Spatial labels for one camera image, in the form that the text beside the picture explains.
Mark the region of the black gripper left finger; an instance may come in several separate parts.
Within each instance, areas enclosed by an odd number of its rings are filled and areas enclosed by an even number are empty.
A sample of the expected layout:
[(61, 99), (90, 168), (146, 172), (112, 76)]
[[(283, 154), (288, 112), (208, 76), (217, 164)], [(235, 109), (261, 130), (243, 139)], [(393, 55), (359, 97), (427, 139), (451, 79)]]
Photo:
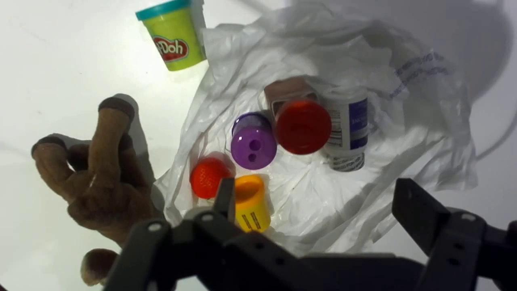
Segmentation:
[(216, 206), (195, 209), (178, 227), (149, 220), (133, 228), (104, 291), (175, 291), (198, 277), (209, 291), (275, 291), (282, 278), (259, 233), (235, 223), (235, 178), (225, 178)]

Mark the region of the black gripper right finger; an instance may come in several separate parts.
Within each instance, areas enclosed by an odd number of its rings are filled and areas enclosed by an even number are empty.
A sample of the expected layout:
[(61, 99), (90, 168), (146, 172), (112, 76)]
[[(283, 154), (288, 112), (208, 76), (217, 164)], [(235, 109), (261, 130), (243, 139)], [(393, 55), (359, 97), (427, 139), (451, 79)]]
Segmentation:
[(393, 215), (429, 257), (416, 291), (476, 291), (479, 278), (517, 291), (517, 222), (492, 227), (443, 206), (409, 178), (397, 181)]

